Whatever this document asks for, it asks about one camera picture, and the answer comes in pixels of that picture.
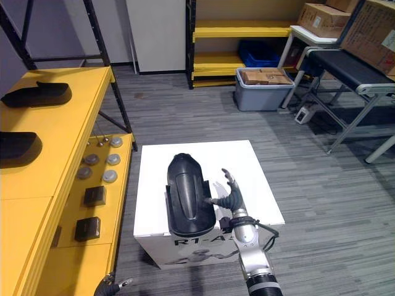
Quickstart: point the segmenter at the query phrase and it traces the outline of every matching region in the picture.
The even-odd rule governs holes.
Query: metal knob
[[[88,179],[90,176],[92,176],[92,173],[93,172],[91,168],[84,166],[77,171],[77,178],[81,180]]]
[[[111,139],[110,145],[114,148],[122,146],[123,141],[120,137],[114,137]]]
[[[89,154],[84,158],[84,162],[87,165],[95,165],[100,161],[100,158],[97,156],[97,154]]]
[[[107,183],[113,183],[117,178],[117,172],[114,170],[105,171],[102,177],[103,181]]]
[[[109,165],[117,165],[118,163],[121,162],[121,158],[118,154],[114,153],[114,154],[110,154],[109,156],[107,156],[107,163]]]

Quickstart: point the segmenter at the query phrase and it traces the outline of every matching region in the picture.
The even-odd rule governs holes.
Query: metal shelving rack
[[[1,276],[4,284],[0,294],[54,295],[68,290],[69,293],[65,293],[70,295],[74,292],[76,295],[93,295],[103,275],[114,271],[131,153],[132,148],[137,151],[138,146],[110,66],[92,1],[83,2],[100,53],[66,57],[31,57],[26,50],[33,0],[27,2],[21,37],[0,4],[0,26],[28,69],[14,88],[30,87],[35,85],[37,79],[42,79],[68,83],[73,90],[70,102],[54,109],[10,110],[4,104],[0,105],[3,131],[36,131],[45,143],[39,157],[22,170],[1,170],[1,268],[7,272]],[[105,67],[37,71],[35,64],[88,59],[101,59]],[[123,124],[99,110],[109,83]],[[74,120],[69,120],[73,112]],[[114,150],[109,143],[103,146],[87,145],[95,138],[98,140],[97,137],[89,138],[98,114],[127,133],[106,135],[122,138],[121,147]],[[62,136],[67,139],[65,143],[58,138],[64,131],[67,131]],[[101,160],[105,160],[112,151],[122,159],[115,168],[118,173],[116,182],[107,184],[102,181],[102,173],[109,169],[104,162],[94,167],[93,177],[87,182],[75,178],[78,167],[83,166],[81,159],[84,156],[96,153]],[[103,185],[110,197],[105,206],[87,208],[81,205],[81,196],[86,188]],[[101,237],[88,243],[76,242],[71,235],[76,220],[92,216],[102,219]]]
[[[28,70],[37,70],[36,62],[53,62],[60,60],[91,60],[91,59],[101,59],[103,64],[106,67],[111,67],[109,55],[107,53],[106,45],[104,44],[104,40],[100,31],[99,22],[96,17],[96,13],[94,11],[92,0],[83,0],[86,13],[88,14],[89,22],[91,24],[91,28],[93,30],[93,34],[96,40],[96,43],[99,48],[99,54],[91,54],[91,55],[73,55],[66,57],[31,57],[30,53],[26,49],[26,40],[27,34],[29,30],[31,11],[33,9],[34,0],[28,0],[25,19],[23,21],[23,29],[22,36],[19,37],[16,29],[11,24],[2,4],[0,4],[0,25],[4,32],[6,33],[9,41],[11,42],[12,47],[15,49],[18,56],[22,59]],[[113,119],[109,115],[105,114],[102,111],[99,111],[100,116],[110,121],[114,125],[118,126],[121,130],[124,130],[127,133],[132,133],[130,121],[125,110],[125,105],[123,104],[123,100],[121,97],[121,93],[119,91],[118,83],[115,78],[114,82],[111,82],[111,88],[114,92],[115,100],[117,102],[119,111],[122,115],[123,124],[119,123],[117,120]],[[133,150],[137,151],[138,146],[136,141],[133,141]]]
[[[190,89],[235,83],[245,67],[237,52],[195,52],[201,38],[288,37],[293,22],[282,20],[196,20],[196,0],[186,0],[186,76]],[[195,78],[214,78],[196,80]]]

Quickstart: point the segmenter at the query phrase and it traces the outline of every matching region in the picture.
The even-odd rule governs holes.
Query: gray plastic bin
[[[240,71],[257,70],[257,68],[238,68],[236,70],[235,99],[240,111],[274,111],[280,106],[291,89],[292,84],[246,85]]]

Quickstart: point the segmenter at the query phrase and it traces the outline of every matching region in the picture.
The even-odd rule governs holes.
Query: black cable
[[[263,247],[264,252],[268,252],[274,246],[276,238],[279,237],[280,234],[278,233],[277,230],[274,230],[273,228],[271,228],[271,227],[269,227],[267,225],[260,224],[259,220],[255,220],[255,223],[259,227],[264,228],[267,231],[270,231],[271,233],[273,233],[273,236],[267,241],[267,243]]]

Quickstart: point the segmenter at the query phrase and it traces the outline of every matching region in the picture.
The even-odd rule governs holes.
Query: cardboard box
[[[395,75],[395,3],[368,0],[341,48],[387,75]]]
[[[326,5],[344,12],[352,12],[359,0],[326,0]]]
[[[277,68],[257,68],[242,71],[241,77],[246,85],[292,84],[292,81]]]
[[[174,155],[188,153],[199,162],[204,180],[210,183],[212,198],[230,193],[221,168],[228,169],[237,180],[248,214],[279,229],[283,216],[249,141],[203,142],[143,146],[138,180],[133,235],[161,269],[188,268],[238,260],[231,233],[223,234],[219,219],[231,212],[214,206],[217,223],[200,237],[177,237],[167,222],[167,168]],[[259,229],[263,245],[271,233]]]
[[[339,38],[350,13],[324,4],[306,3],[297,24],[322,38]]]

